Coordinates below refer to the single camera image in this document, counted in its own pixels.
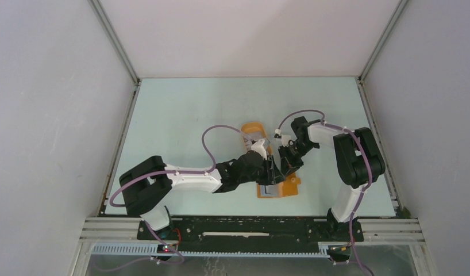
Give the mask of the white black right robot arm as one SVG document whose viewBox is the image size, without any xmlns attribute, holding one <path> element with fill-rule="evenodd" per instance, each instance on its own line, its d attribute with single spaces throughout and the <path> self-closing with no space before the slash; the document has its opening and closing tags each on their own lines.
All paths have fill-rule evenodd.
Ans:
<svg viewBox="0 0 470 276">
<path fill-rule="evenodd" d="M 289 176 L 300 169 L 303 157 L 312 149 L 325 145 L 334 150 L 337 171 L 343 184 L 334 205 L 328 210 L 325 231 L 332 240 L 341 240 L 356 222 L 356 213 L 365 192 L 385 173 L 386 165 L 369 128 L 355 130 L 297 117 L 291 123 L 295 139 L 275 130 L 282 141 L 278 149 L 282 174 Z"/>
</svg>

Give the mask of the orange leather card holder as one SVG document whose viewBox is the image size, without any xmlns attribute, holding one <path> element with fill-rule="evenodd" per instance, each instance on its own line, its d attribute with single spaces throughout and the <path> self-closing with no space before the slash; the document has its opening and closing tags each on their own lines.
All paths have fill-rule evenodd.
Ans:
<svg viewBox="0 0 470 276">
<path fill-rule="evenodd" d="M 301 179 L 297 177 L 296 173 L 289 175 L 285 181 L 277 185 L 263 186 L 257 185 L 258 198 L 282 198 L 298 195 L 298 187 L 301 184 Z"/>
</svg>

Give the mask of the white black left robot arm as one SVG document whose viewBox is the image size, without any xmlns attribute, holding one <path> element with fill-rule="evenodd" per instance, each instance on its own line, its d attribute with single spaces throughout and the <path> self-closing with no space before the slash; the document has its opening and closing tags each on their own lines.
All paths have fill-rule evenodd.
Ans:
<svg viewBox="0 0 470 276">
<path fill-rule="evenodd" d="M 248 182 L 272 186 L 285 178 L 271 155 L 263 157 L 252 150 L 213 168 L 176 167 L 164 163 L 161 156 L 151 156 L 120 176 L 120 189 L 110 197 L 110 204 L 114 205 L 116 196 L 121 194 L 127 214 L 141 217 L 151 232 L 163 240 L 173 232 L 168 208 L 160 205 L 170 192 L 227 193 Z"/>
</svg>

